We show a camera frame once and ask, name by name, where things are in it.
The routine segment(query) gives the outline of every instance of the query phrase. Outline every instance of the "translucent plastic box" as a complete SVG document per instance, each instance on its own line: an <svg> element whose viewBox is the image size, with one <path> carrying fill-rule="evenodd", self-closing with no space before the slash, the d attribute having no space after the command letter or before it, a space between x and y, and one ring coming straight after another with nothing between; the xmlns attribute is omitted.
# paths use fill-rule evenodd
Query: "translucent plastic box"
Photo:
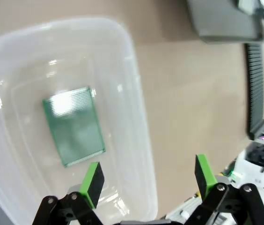
<svg viewBox="0 0 264 225"><path fill-rule="evenodd" d="M106 152L65 168L42 99L90 86ZM0 37L0 205L30 225L43 197L62 198L100 161L96 213L105 224L157 214L154 165L134 48L104 18L42 24Z"/></svg>

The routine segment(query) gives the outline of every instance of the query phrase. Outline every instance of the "green gripper pad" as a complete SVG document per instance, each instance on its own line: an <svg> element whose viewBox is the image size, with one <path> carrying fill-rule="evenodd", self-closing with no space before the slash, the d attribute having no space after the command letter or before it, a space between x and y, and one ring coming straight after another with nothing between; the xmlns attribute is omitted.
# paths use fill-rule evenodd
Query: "green gripper pad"
<svg viewBox="0 0 264 225"><path fill-rule="evenodd" d="M89 87L43 100L45 115L64 167L105 152Z"/></svg>
<svg viewBox="0 0 264 225"><path fill-rule="evenodd" d="M198 183L198 189L204 200L212 187L217 184L217 180L209 166L205 154L196 155L195 176Z"/></svg>
<svg viewBox="0 0 264 225"><path fill-rule="evenodd" d="M92 209L95 209L99 202L104 181L104 174L100 163L91 163L79 192L86 197Z"/></svg>

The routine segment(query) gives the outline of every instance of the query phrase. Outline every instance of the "beige table surface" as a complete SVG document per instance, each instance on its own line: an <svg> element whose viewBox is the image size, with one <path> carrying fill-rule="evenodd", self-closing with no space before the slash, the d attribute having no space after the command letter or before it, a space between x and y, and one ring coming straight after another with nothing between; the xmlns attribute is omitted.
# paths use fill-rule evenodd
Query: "beige table surface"
<svg viewBox="0 0 264 225"><path fill-rule="evenodd" d="M200 41L183 0L0 0L0 35L79 16L114 19L132 36L162 216L197 190L195 154L217 173L249 143L243 46Z"/></svg>

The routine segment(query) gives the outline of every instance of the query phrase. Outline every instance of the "black grille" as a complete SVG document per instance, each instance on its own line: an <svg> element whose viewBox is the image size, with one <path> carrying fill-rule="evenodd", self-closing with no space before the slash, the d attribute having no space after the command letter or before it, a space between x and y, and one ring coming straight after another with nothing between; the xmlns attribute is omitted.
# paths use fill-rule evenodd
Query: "black grille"
<svg viewBox="0 0 264 225"><path fill-rule="evenodd" d="M255 140L264 129L264 73L262 46L245 44L248 70L248 124L247 133Z"/></svg>

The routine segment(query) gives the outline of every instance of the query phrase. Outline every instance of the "screw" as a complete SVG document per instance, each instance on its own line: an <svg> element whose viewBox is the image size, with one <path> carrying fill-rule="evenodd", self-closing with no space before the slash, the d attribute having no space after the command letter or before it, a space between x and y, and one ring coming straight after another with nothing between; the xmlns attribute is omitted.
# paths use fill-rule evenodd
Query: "screw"
<svg viewBox="0 0 264 225"><path fill-rule="evenodd" d="M252 189L249 186L247 186L247 185L243 187L243 190L245 190L246 192L251 192L252 191Z"/></svg>
<svg viewBox="0 0 264 225"><path fill-rule="evenodd" d="M51 204L51 203L53 203L53 201L54 200L52 198L49 198L48 203Z"/></svg>
<svg viewBox="0 0 264 225"><path fill-rule="evenodd" d="M76 194L72 194L72 199L76 200L76 198L77 198L77 195Z"/></svg>
<svg viewBox="0 0 264 225"><path fill-rule="evenodd" d="M217 189L218 189L219 191L224 191L224 190L225 190L225 187L224 187L222 184L219 184L219 185L217 186Z"/></svg>

